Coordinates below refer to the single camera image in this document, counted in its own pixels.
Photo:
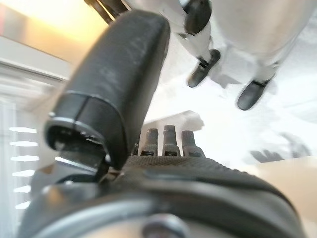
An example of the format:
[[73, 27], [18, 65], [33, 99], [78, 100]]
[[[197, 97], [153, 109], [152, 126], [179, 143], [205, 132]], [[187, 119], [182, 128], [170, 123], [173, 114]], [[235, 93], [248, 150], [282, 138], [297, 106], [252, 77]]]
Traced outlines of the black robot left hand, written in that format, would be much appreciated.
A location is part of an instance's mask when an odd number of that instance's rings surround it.
[[168, 21], [140, 10], [99, 37], [45, 126], [60, 153], [36, 171], [20, 238], [303, 238], [291, 202], [268, 182], [204, 156], [193, 133], [149, 130], [135, 154], [170, 37]]

